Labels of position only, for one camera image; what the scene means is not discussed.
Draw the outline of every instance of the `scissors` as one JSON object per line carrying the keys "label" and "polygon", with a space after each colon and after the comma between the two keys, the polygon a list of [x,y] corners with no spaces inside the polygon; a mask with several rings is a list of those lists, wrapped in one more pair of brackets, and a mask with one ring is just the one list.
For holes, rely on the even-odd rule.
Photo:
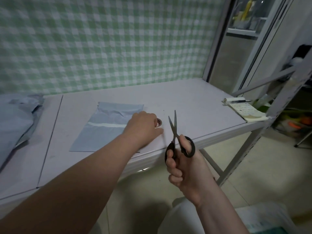
{"label": "scissors", "polygon": [[177,134],[177,114],[176,114],[176,111],[174,110],[174,125],[172,124],[172,121],[170,119],[170,117],[168,116],[169,118],[169,122],[170,122],[170,126],[171,126],[171,129],[172,129],[172,133],[174,134],[174,138],[172,140],[172,142],[168,145],[167,149],[166,149],[166,153],[165,153],[165,162],[167,160],[167,151],[169,149],[171,149],[173,152],[174,152],[174,155],[173,155],[173,159],[176,159],[177,158],[177,151],[175,150],[175,138],[177,138],[178,142],[179,142],[179,145],[180,145],[180,149],[181,149],[181,152],[186,156],[186,157],[193,157],[194,153],[195,153],[195,145],[194,145],[194,142],[189,138],[189,137],[185,137],[190,143],[191,143],[191,146],[192,146],[192,150],[190,153],[187,153],[185,148],[182,147],[181,143],[180,143],[180,138]]}

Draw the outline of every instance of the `green checkered curtain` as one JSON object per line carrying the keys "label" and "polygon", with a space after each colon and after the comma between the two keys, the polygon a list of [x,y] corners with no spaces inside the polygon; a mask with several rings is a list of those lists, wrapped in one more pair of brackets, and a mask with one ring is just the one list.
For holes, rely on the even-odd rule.
{"label": "green checkered curtain", "polygon": [[0,0],[0,92],[202,77],[224,0]]}

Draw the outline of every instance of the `forearm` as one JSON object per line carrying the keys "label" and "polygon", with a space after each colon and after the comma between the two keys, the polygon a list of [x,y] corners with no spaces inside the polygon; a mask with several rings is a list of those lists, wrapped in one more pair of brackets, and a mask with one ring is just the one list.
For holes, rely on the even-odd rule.
{"label": "forearm", "polygon": [[196,207],[205,233],[249,233],[220,187],[215,182],[210,187],[203,202]]}
{"label": "forearm", "polygon": [[0,229],[8,233],[88,233],[138,149],[135,138],[120,135],[26,199],[0,221]]}

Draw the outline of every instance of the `tiled floor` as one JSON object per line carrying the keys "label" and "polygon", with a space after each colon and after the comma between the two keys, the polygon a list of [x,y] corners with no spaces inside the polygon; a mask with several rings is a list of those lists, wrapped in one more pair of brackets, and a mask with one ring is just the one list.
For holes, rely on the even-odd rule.
{"label": "tiled floor", "polygon": [[[225,169],[248,135],[206,151]],[[291,216],[312,211],[312,147],[293,145],[292,138],[266,132],[222,186],[235,208],[275,200],[286,204]],[[98,224],[102,233],[157,233],[172,201],[182,196],[169,183],[165,165],[138,172],[118,183]]]}

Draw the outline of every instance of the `white adhesive strip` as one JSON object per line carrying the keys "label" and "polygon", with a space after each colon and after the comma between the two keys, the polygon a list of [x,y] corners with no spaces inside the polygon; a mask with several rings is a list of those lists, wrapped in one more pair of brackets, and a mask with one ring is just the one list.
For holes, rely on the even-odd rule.
{"label": "white adhesive strip", "polygon": [[105,126],[105,127],[122,127],[125,128],[126,125],[122,125],[122,124],[109,124],[109,123],[92,123],[92,122],[88,122],[89,125],[92,126]]}

